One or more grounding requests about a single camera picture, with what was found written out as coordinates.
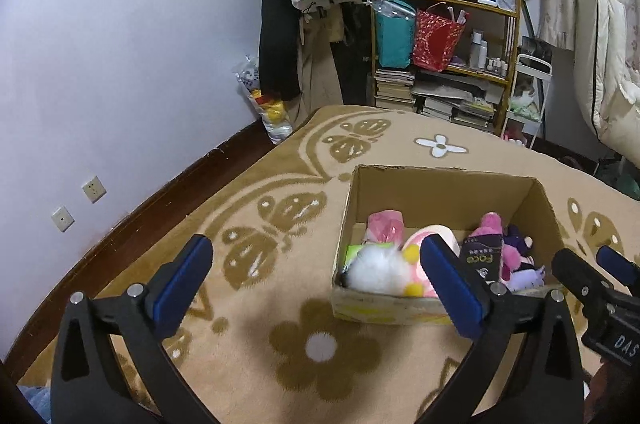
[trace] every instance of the beige carpet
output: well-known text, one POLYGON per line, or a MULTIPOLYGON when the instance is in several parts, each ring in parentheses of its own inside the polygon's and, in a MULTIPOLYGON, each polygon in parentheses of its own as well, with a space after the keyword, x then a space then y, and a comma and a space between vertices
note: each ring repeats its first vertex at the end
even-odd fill
MULTIPOLYGON (((214 266, 178 335, 165 345, 222 422, 411 423, 464 357, 469 342, 452 327, 359 325, 332 317, 332 264, 357 164, 536 177, 567 246, 592 263, 604 243, 638 258, 639 204, 588 175, 497 137, 411 113, 321 109, 102 293, 120 294, 131 283, 145 282, 195 232, 212 239, 214 266), (446 143, 415 143, 436 135, 446 143)), ((578 312, 575 301, 571 307, 578 312)), ((584 328, 581 315, 576 325, 584 328)), ((517 345, 511 343, 511 357, 517 345)), ((130 384, 144 399, 126 350, 118 340, 116 347, 130 384)), ((52 346, 24 384, 47 382, 51 355, 52 346)), ((595 354, 584 351, 583 359, 588 370, 597 369, 595 354)), ((502 365, 481 407, 495 400, 509 367, 508 361, 502 365)))

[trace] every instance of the blue gripper pad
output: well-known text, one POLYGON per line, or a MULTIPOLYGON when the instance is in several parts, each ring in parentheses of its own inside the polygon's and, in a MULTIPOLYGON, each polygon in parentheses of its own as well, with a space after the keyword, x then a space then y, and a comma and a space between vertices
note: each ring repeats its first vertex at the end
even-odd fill
POLYGON ((472 267, 460 261, 437 234, 422 241, 420 265, 458 333, 477 340, 491 306, 484 280, 472 267))
POLYGON ((639 279, 638 266, 606 245, 600 247, 596 254, 596 263, 625 287, 632 286, 639 279))
POLYGON ((162 265, 147 284, 146 315, 159 341, 177 332, 213 263, 209 238, 195 234, 171 262, 162 265))

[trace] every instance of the cardboard box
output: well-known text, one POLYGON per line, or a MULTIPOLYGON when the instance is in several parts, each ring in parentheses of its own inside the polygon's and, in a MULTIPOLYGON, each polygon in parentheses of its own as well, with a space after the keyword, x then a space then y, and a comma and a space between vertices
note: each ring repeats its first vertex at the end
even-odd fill
POLYGON ((358 166, 332 275, 331 301, 340 319, 392 325, 450 323, 439 299, 369 294, 341 285, 347 247, 362 242, 369 214, 385 209, 402 212, 405 237, 440 224, 451 228, 459 241, 477 228, 483 214, 495 211, 505 225, 514 223, 533 238, 536 267, 546 265, 545 287, 527 294, 545 295, 558 285, 550 274, 551 260, 564 243, 554 210, 536 179, 461 169, 358 166))

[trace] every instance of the wall outlet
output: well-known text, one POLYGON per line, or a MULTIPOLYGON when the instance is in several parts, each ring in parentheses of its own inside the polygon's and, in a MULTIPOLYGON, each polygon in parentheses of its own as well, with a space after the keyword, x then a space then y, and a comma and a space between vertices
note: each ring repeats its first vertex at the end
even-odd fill
POLYGON ((74 217, 69 214, 69 211, 63 205, 59 207, 55 213, 51 215, 53 223, 60 229, 60 232, 65 232, 66 229, 71 227, 75 222, 74 217))
POLYGON ((86 194, 86 197, 91 200, 91 203, 95 203, 107 194, 107 190, 102 185, 102 182, 98 177, 93 177, 86 184, 82 186, 82 190, 86 194))

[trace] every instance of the white cart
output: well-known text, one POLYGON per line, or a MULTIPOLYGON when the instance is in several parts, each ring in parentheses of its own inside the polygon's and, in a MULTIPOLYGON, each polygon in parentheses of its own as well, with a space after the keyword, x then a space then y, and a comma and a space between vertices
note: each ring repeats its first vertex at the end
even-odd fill
POLYGON ((537 57, 533 57, 532 55, 520 54, 518 56, 515 76, 513 78, 513 84, 511 85, 511 94, 509 96, 509 106, 507 108, 504 124, 502 125, 500 138, 510 139, 510 133, 517 133, 518 143, 522 143, 522 145, 530 149, 533 147, 533 143, 538 137, 540 126, 542 125, 542 120, 544 118, 546 100, 549 97, 552 74, 553 67, 548 62, 537 57), (523 61, 526 60, 536 62, 544 68, 548 68, 548 73, 523 64, 523 61), (532 97, 533 100, 523 113, 522 109, 518 109, 515 104, 519 101, 521 102, 519 97, 516 96, 516 92, 519 88, 518 84, 522 84, 525 81, 532 87, 532 92, 529 92, 528 96, 532 97))

